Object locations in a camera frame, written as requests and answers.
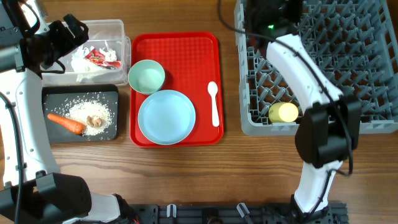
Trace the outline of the white red wrapper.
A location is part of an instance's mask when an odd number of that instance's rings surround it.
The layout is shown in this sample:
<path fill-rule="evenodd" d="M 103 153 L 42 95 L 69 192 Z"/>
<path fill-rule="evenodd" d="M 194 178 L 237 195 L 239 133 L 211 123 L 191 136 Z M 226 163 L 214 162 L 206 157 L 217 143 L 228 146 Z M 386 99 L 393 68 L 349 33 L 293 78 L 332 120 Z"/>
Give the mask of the white red wrapper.
<path fill-rule="evenodd" d="M 97 72 L 121 68 L 122 63 L 116 51 L 110 48 L 105 40 L 104 46 L 100 48 L 94 46 L 77 48 L 76 52 L 72 53 L 70 65 L 75 72 Z"/>

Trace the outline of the orange carrot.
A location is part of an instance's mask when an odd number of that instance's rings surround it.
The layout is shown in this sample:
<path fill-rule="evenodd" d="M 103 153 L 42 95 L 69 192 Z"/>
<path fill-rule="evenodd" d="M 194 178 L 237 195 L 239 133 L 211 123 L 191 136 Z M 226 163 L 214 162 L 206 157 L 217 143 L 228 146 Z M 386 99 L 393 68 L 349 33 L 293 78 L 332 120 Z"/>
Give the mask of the orange carrot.
<path fill-rule="evenodd" d="M 83 134 L 86 126 L 78 121 L 74 121 L 72 119 L 65 118 L 63 116 L 59 116 L 56 114 L 48 114 L 47 118 L 61 126 L 63 126 L 68 131 L 74 134 Z"/>

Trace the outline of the white rice pile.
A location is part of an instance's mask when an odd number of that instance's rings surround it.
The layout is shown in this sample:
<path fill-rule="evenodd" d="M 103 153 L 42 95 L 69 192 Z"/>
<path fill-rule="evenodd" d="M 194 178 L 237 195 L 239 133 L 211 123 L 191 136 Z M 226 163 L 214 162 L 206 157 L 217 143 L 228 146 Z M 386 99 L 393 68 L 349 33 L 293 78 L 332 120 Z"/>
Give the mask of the white rice pile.
<path fill-rule="evenodd" d="M 113 118 L 115 118 L 115 113 L 111 112 L 107 105 L 94 98 L 77 98 L 71 101 L 66 99 L 61 106 L 50 110 L 49 114 L 56 114 L 84 124 L 86 126 L 84 133 L 77 134 L 83 137 L 107 133 L 111 125 L 114 124 Z M 103 122 L 102 126 L 99 128 L 88 126 L 86 124 L 87 116 L 99 116 Z"/>

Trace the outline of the brown food scrap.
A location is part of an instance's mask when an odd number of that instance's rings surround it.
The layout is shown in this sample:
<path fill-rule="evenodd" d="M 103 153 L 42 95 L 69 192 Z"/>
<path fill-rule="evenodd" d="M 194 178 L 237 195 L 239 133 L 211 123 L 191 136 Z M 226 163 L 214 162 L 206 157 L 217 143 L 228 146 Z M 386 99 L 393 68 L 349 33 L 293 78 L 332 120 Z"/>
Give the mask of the brown food scrap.
<path fill-rule="evenodd" d="M 99 128 L 103 122 L 99 116 L 87 116 L 86 124 L 92 128 Z"/>

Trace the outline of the light green bowl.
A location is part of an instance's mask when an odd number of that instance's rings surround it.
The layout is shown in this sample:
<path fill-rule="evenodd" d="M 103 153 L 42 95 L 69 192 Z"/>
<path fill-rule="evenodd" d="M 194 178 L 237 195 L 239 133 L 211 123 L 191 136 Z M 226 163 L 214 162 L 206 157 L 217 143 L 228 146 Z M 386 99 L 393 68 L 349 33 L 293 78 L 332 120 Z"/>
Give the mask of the light green bowl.
<path fill-rule="evenodd" d="M 165 70 L 155 60 L 140 60 L 130 68 L 128 82 L 134 91 L 151 95 L 163 87 Z"/>

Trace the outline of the large light blue plate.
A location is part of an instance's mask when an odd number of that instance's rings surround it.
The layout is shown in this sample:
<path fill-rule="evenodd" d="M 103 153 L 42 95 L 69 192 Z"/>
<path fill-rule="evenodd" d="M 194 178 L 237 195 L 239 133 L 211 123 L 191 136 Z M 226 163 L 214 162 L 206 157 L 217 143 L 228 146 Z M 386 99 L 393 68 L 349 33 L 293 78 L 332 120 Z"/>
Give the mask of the large light blue plate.
<path fill-rule="evenodd" d="M 175 90 L 162 90 L 148 96 L 139 108 L 137 122 L 150 142 L 169 146 L 186 139 L 196 123 L 191 100 Z"/>

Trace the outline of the white plastic spoon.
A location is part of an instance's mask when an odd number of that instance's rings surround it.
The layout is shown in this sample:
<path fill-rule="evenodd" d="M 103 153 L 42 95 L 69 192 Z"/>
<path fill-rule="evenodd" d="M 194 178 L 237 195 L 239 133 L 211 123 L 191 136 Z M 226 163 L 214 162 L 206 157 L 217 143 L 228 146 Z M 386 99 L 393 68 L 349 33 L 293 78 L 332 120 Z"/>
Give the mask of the white plastic spoon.
<path fill-rule="evenodd" d="M 218 107 L 216 103 L 216 96 L 218 93 L 218 86 L 215 82 L 209 82 L 208 84 L 208 93 L 211 97 L 211 119 L 212 125 L 214 127 L 218 127 L 220 125 L 220 119 L 218 114 Z"/>

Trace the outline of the yellow plastic cup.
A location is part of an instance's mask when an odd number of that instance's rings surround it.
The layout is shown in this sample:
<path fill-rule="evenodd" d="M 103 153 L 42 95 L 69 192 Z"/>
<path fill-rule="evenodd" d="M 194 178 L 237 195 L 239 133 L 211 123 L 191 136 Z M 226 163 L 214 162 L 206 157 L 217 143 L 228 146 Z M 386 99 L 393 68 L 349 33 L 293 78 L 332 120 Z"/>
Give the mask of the yellow plastic cup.
<path fill-rule="evenodd" d="M 269 109 L 272 123 L 291 123 L 299 116 L 299 110 L 293 103 L 275 103 Z"/>

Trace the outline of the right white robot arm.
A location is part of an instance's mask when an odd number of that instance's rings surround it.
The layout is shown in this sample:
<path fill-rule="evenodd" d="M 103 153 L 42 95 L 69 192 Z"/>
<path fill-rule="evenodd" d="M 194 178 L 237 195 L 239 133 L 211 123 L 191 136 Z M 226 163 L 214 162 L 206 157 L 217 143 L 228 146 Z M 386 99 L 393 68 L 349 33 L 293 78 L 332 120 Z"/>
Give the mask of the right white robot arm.
<path fill-rule="evenodd" d="M 328 193 L 336 174 L 353 173 L 361 102 L 344 95 L 310 58 L 294 30 L 302 1 L 248 1 L 245 30 L 251 43 L 282 75 L 303 113 L 295 146 L 303 160 L 290 219 L 311 222 L 328 213 Z"/>

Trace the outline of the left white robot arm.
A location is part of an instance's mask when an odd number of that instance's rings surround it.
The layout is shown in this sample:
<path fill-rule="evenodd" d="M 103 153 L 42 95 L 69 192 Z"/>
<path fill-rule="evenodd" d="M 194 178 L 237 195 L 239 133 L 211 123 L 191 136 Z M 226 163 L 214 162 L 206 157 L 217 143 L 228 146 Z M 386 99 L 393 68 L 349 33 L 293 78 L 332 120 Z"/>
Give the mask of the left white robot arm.
<path fill-rule="evenodd" d="M 1 2 L 1 214 L 15 223 L 138 223 L 117 194 L 90 192 L 84 179 L 60 172 L 42 110 L 42 75 L 88 40 L 88 27 L 67 14 L 29 24 L 23 1 Z"/>

